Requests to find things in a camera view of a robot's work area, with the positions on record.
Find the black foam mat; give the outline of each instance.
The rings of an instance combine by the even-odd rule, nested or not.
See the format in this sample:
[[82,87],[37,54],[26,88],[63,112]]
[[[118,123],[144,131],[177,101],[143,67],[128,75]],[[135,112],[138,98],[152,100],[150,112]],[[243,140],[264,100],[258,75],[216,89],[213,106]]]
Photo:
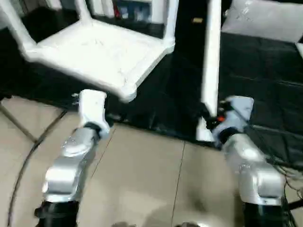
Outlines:
[[[276,155],[303,163],[303,59],[295,44],[221,34],[219,99],[254,98],[251,123]],[[247,132],[264,152],[268,148]]]

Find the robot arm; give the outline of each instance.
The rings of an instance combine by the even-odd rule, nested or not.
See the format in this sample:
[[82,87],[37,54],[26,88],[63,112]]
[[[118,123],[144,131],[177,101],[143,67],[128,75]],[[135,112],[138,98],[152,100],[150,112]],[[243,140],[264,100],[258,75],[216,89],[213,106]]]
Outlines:
[[[35,210],[36,227],[76,227],[86,172],[95,156],[98,141],[108,135],[104,118],[106,94],[84,90],[80,93],[81,124],[62,146],[60,156],[47,170],[43,185],[44,202]],[[225,120],[211,122],[217,147],[222,148],[231,169],[238,176],[244,203],[246,227],[284,226],[282,197],[284,181],[280,173],[266,162],[264,154],[243,134],[253,99],[232,97],[232,109],[225,110]]]
[[109,133],[104,118],[106,94],[83,90],[80,93],[81,123],[64,142],[60,156],[47,170],[42,191],[44,202],[35,210],[37,227],[75,227],[79,203],[99,140]]
[[283,227],[284,178],[243,133],[253,100],[234,96],[227,102],[232,108],[224,110],[225,120],[213,128],[212,133],[216,145],[221,147],[228,165],[238,177],[245,227]]

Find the chair seat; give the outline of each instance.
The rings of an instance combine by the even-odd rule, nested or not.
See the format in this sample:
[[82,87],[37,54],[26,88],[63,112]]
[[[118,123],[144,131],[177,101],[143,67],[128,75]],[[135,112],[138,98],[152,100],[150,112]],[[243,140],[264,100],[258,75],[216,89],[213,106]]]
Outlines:
[[164,57],[161,39],[94,19],[78,21],[38,43],[35,59],[116,93],[135,98],[136,88]]

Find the white plastic chair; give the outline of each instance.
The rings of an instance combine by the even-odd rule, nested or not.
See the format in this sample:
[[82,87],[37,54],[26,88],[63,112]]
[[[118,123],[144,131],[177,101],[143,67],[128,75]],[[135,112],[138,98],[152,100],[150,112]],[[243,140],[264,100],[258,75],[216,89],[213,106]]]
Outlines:
[[109,90],[129,102],[137,87],[175,46],[178,0],[169,0],[164,38],[92,19],[85,0],[75,0],[80,19],[36,43],[9,0],[0,0],[8,28],[27,61],[40,62]]

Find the tile floor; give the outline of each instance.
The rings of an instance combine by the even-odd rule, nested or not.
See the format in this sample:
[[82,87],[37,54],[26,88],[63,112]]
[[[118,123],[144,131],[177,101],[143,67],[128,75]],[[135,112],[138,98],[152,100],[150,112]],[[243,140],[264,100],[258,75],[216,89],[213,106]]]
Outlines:
[[[17,97],[2,104],[35,136],[60,112]],[[44,174],[78,122],[76,113],[68,113],[33,155],[18,191],[14,227],[35,226],[33,211],[42,200]],[[13,184],[32,143],[1,114],[0,130],[0,227],[4,227]],[[222,153],[116,124],[109,138],[100,142],[89,169],[79,226],[127,222],[170,227],[207,219],[216,227],[241,227],[236,185]],[[287,195],[296,199],[289,189]],[[302,211],[294,211],[301,227]]]

